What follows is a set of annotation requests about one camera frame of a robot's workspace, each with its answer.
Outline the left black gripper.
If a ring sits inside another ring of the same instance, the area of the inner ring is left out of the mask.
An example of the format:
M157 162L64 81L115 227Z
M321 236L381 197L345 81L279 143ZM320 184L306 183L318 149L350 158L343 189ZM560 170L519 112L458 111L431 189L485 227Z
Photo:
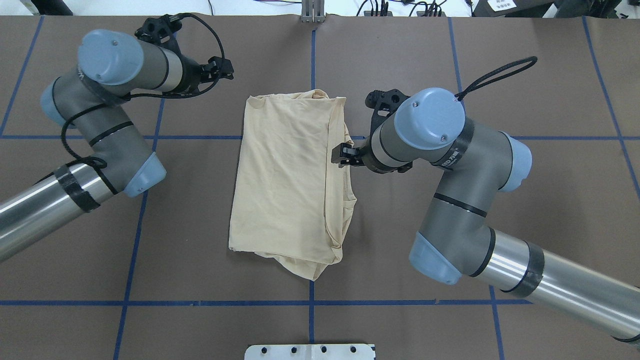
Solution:
M199 89L202 82L215 82L221 79L233 80L233 63L228 58L213 56L207 64L199 64L194 59L183 55L182 62L182 95L197 95L203 92Z

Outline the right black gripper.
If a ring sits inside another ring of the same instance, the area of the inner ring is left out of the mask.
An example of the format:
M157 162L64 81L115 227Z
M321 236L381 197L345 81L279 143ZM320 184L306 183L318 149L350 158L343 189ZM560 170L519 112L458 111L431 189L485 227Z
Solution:
M413 161L403 162L398 166L384 164L374 153L373 142L368 137L362 146L340 143L331 151L331 163L340 168L346 166L364 166L377 174L406 173L413 168Z

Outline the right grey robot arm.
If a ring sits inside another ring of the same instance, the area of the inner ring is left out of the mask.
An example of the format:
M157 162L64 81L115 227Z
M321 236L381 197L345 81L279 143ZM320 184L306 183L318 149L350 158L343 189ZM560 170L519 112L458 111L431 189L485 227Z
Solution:
M637 287L486 224L496 194L514 191L528 177L528 146L470 119L447 89L412 96L375 90L365 105L374 110L370 136L362 146L337 145L332 163L387 174L405 173L422 159L443 170L409 253L417 271L447 285L476 278L639 346Z

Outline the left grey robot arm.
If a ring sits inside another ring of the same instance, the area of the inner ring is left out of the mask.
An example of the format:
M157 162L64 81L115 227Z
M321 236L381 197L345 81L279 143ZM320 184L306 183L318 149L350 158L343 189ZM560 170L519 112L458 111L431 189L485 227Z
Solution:
M61 126L73 157L1 205L1 260L123 193L134 198L162 182L167 171L122 105L140 97L188 99L233 79L225 54L206 64L183 55L172 30L135 35L96 29L86 34L77 66L55 79L40 98Z

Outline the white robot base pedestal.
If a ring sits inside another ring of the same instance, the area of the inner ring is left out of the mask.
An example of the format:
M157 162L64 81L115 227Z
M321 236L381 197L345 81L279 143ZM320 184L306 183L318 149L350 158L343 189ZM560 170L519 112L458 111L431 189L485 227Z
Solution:
M245 360L375 360L373 344L256 344L247 347Z

